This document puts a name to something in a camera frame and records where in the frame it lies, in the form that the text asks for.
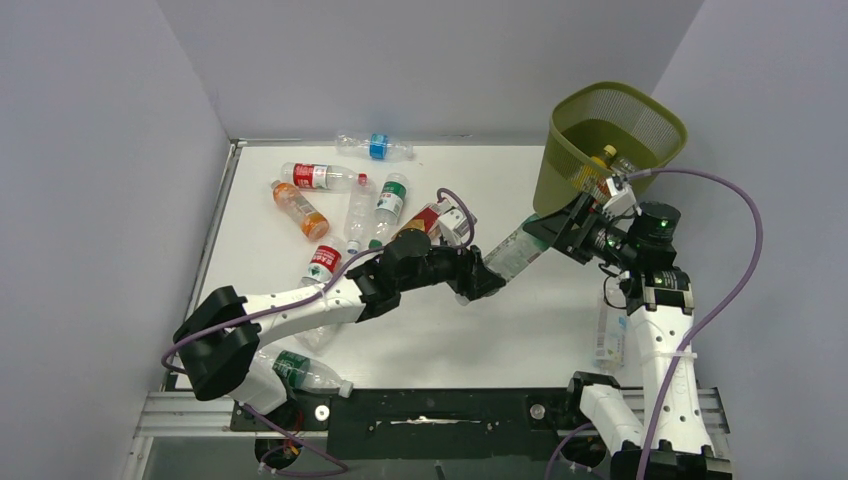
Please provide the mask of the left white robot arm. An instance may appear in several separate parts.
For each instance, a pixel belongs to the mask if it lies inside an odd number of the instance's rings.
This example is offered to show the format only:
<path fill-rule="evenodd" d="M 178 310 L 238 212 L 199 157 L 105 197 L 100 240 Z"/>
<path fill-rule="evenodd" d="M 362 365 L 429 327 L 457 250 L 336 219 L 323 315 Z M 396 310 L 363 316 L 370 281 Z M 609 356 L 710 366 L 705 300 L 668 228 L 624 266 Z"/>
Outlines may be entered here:
<path fill-rule="evenodd" d="M 292 389 L 263 359 L 264 347 L 315 328 L 352 324 L 397 308 L 402 293 L 441 283 L 474 301 L 505 286 L 476 246 L 434 246 L 406 230 L 386 246 L 354 256 L 325 283 L 286 292 L 240 295 L 214 290 L 173 335 L 165 359 L 178 357 L 196 400 L 229 397 L 267 414 L 287 402 Z"/>

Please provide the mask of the yellow honey pomelo drink bottle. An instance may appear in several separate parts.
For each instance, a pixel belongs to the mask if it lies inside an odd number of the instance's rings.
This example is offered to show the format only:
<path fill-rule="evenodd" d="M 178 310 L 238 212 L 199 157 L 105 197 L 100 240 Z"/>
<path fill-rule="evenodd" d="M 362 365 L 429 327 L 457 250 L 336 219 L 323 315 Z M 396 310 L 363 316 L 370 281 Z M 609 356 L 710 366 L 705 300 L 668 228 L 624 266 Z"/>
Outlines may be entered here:
<path fill-rule="evenodd" d="M 605 145 L 601 152 L 591 156 L 587 163 L 580 166 L 572 177 L 572 184 L 580 191 L 593 192 L 604 180 L 602 171 L 610 170 L 616 156 L 617 149 L 613 145 Z"/>

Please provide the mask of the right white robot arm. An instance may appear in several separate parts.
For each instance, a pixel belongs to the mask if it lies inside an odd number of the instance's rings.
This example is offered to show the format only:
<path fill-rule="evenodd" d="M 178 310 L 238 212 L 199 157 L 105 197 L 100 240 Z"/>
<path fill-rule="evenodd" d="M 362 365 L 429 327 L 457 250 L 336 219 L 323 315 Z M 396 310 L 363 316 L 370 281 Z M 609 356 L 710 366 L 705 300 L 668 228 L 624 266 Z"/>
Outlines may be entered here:
<path fill-rule="evenodd" d="M 572 425 L 593 424 L 610 456 L 613 479 L 730 479 L 729 460 L 717 456 L 703 420 L 694 374 L 695 354 L 684 345 L 694 325 L 689 276 L 674 264 L 672 245 L 680 212 L 643 202 L 626 230 L 587 194 L 532 220 L 524 231 L 580 264 L 599 259 L 616 267 L 630 330 L 637 341 L 644 417 L 624 402 L 610 376 L 577 372 L 562 400 Z"/>

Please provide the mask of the clear water bottle blue cap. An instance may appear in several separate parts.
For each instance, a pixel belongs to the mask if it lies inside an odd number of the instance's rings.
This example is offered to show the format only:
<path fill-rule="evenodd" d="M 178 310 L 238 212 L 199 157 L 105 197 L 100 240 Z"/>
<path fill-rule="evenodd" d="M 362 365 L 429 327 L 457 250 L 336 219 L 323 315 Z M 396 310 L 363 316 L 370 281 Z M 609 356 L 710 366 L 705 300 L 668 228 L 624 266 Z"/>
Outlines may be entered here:
<path fill-rule="evenodd" d="M 627 316 L 623 309 L 613 308 L 605 295 L 598 297 L 598 319 L 595 330 L 594 364 L 613 373 L 624 365 Z"/>

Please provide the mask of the clear bottle red cap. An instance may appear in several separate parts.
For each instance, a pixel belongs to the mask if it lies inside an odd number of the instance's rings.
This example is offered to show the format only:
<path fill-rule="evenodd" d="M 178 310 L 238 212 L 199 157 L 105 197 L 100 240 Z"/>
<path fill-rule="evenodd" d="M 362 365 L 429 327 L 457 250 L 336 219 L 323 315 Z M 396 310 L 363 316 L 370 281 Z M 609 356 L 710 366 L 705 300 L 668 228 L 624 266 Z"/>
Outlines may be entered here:
<path fill-rule="evenodd" d="M 616 157 L 607 169 L 610 173 L 597 180 L 593 189 L 593 195 L 597 200 L 606 201 L 609 199 L 610 190 L 607 185 L 608 178 L 611 178 L 613 175 L 625 176 L 627 174 L 634 173 L 638 170 L 638 167 L 626 157 Z"/>

